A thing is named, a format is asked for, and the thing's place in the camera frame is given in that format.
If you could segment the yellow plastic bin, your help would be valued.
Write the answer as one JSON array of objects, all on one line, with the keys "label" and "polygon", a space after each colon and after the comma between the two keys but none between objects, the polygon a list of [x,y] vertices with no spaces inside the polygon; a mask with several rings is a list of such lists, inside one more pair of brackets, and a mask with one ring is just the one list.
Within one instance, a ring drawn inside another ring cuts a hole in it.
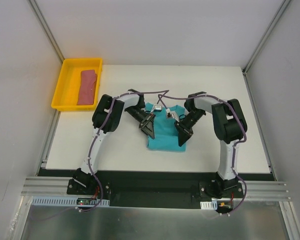
[{"label": "yellow plastic bin", "polygon": [[[51,107],[59,112],[93,111],[97,107],[103,68],[102,58],[67,58],[63,61],[55,87]],[[92,104],[78,105],[82,71],[96,73],[94,99]]]}]

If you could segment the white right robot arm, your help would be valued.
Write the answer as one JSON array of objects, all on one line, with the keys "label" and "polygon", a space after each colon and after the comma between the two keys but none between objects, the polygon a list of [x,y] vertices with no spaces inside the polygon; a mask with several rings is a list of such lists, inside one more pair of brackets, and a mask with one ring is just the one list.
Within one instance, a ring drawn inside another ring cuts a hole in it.
[{"label": "white right robot arm", "polygon": [[247,140],[248,125],[239,100],[222,100],[206,92],[188,95],[184,103],[188,114],[175,122],[178,145],[183,146],[194,134],[193,126],[206,113],[212,115],[213,129],[220,142],[220,161],[215,179],[205,188],[205,193],[220,199],[238,186],[237,147]]}]

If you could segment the cyan t shirt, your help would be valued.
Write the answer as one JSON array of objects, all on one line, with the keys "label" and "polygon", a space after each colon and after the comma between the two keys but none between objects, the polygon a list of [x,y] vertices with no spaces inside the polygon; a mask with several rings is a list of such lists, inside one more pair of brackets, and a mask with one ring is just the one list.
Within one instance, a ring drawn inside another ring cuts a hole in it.
[{"label": "cyan t shirt", "polygon": [[154,112],[154,139],[148,137],[147,148],[152,151],[185,152],[186,144],[179,146],[175,119],[166,117],[166,109]]}]

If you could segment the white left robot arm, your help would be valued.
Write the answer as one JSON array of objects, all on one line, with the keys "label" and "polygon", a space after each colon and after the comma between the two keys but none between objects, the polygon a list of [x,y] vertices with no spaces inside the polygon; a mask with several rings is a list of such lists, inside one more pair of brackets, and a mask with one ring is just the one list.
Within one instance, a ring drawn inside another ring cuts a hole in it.
[{"label": "white left robot arm", "polygon": [[134,89],[119,96],[104,94],[92,115],[93,134],[87,157],[75,171],[73,186],[84,194],[92,194],[101,184],[96,179],[99,152],[104,139],[119,126],[123,112],[130,114],[139,123],[138,129],[151,139],[155,138],[155,114],[145,111],[145,93]]}]

